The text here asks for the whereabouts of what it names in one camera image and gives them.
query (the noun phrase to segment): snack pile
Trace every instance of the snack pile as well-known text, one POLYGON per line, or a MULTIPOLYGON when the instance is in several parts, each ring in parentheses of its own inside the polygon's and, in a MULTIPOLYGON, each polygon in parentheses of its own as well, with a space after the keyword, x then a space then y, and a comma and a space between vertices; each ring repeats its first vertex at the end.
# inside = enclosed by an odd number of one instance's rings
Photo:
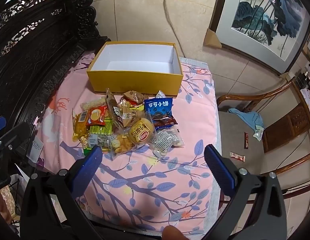
POLYGON ((131 90, 117 102, 107 89, 100 99, 81 104, 81 113, 73 112, 73 141, 81 142, 85 156, 95 145, 116 156, 146 143, 156 156, 165 156, 171 147, 184 146, 172 101, 162 91, 148 99, 131 90))

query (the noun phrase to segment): pink bedsheet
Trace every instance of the pink bedsheet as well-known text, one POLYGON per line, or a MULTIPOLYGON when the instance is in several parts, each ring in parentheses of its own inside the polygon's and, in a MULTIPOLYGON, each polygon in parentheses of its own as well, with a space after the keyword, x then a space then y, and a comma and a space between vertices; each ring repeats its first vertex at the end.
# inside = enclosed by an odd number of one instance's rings
MULTIPOLYGON (((90 87, 86 68, 94 54, 87 54, 69 71, 52 96, 37 136, 44 142, 38 163, 52 172, 69 169, 83 158, 72 141, 72 108, 100 98, 90 87)), ((184 234, 202 234, 210 200, 212 175, 203 149, 216 143, 215 91, 209 70, 182 64, 184 79, 173 99, 184 148, 174 148, 158 159, 148 146, 114 160, 104 154, 100 168, 84 196, 82 208, 116 225, 160 232, 167 225, 184 234)))

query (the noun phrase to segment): picture frame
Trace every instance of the picture frame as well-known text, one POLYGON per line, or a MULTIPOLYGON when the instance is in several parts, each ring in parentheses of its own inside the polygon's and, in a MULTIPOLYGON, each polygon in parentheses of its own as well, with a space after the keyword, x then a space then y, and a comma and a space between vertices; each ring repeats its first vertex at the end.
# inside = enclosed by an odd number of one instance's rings
POLYGON ((300 0, 216 0, 209 29, 223 48, 279 75, 301 53, 310 16, 300 0))

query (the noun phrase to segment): metal bolt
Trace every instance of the metal bolt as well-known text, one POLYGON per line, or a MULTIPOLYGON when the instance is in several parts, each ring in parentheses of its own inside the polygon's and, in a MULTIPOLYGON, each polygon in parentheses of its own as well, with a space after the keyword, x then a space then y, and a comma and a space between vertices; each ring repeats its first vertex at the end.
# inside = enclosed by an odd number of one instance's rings
POLYGON ((37 173, 33 173, 31 179, 36 179, 38 177, 37 173))
POLYGON ((276 178, 276 173, 270 172, 270 173, 269 173, 269 176, 270 176, 272 179, 274 179, 274 178, 276 178))
POLYGON ((68 170, 67 169, 61 169, 59 172, 58 172, 58 175, 60 176, 65 176, 67 174, 68 170))
POLYGON ((242 175, 246 175, 248 173, 248 171, 244 168, 240 168, 239 169, 239 173, 242 174, 242 175))

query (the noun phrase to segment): open box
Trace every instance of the open box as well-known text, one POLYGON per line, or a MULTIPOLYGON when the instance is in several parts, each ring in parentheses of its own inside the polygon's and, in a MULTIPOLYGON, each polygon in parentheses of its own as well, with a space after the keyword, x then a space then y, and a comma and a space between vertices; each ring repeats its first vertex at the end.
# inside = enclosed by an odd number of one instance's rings
POLYGON ((91 62, 87 75, 95 93, 135 90, 176 97, 183 71, 174 43, 151 41, 106 42, 91 62))

